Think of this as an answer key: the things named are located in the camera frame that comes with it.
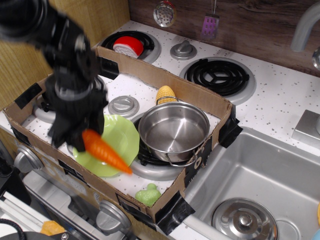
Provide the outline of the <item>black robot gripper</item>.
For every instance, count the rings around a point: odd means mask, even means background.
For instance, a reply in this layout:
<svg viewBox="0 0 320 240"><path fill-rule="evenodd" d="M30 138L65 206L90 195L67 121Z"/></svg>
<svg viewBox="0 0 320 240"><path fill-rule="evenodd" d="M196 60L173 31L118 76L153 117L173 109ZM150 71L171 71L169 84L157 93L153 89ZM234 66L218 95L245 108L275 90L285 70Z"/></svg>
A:
<svg viewBox="0 0 320 240"><path fill-rule="evenodd" d="M46 82L46 95L56 115L51 127L51 144L67 143L84 152L83 129L100 136L104 132L107 90L96 89L100 63L83 29L66 15L47 12L42 52L53 70Z"/></svg>

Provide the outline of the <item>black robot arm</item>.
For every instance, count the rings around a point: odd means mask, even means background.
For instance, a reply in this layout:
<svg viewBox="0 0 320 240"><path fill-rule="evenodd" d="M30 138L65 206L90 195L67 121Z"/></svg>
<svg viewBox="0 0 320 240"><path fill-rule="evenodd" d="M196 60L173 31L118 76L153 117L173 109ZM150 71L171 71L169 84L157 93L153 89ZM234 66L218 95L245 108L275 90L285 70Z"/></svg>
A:
<svg viewBox="0 0 320 240"><path fill-rule="evenodd" d="M103 133L108 101L107 88L98 81L100 63L83 29L47 0L3 0L0 38L42 52L53 70L45 82L47 100L55 110L48 132L51 143L85 151L85 132Z"/></svg>

